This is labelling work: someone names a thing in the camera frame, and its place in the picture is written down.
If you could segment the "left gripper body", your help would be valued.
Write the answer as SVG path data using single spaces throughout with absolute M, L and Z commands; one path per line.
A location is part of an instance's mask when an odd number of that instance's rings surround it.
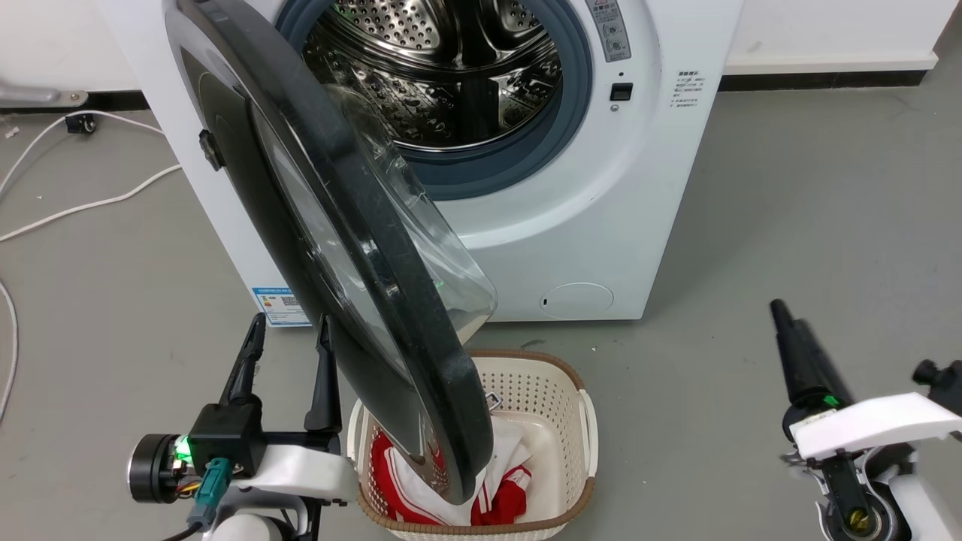
M 340 431 L 336 403 L 309 408 L 300 432 L 264 431 L 254 403 L 208 404 L 188 434 L 148 434 L 138 442 L 127 486 L 138 503 L 172 503 L 222 459 L 231 469 L 230 489 L 345 506 L 357 499 L 358 476 L 340 454 Z

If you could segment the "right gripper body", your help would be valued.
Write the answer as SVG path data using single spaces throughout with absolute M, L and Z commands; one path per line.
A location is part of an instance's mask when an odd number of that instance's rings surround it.
M 915 475 L 918 443 L 958 438 L 960 428 L 960 415 L 916 391 L 870 398 L 790 425 L 794 449 L 780 459 L 820 476 L 824 491 L 822 468 L 831 458 L 851 458 L 859 479 L 887 484 L 896 476 Z

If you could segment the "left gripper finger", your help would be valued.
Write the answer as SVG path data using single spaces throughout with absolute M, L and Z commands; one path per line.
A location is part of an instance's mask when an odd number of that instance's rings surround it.
M 331 319 L 324 315 L 317 331 L 317 367 L 310 408 L 304 417 L 304 428 L 311 434 L 339 434 L 341 404 L 339 376 L 331 342 Z
M 264 349 L 267 328 L 267 315 L 264 312 L 254 315 L 221 393 L 220 404 L 224 407 L 244 405 L 253 400 L 256 367 Z

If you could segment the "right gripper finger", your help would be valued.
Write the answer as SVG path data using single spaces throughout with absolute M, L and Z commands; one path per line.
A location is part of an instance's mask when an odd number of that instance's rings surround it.
M 955 360 L 947 367 L 939 367 L 930 359 L 918 363 L 912 373 L 912 380 L 918 385 L 929 388 L 928 400 L 961 416 L 961 360 Z
M 770 315 L 791 407 L 814 413 L 855 404 L 807 319 L 794 316 L 783 299 L 770 302 Z

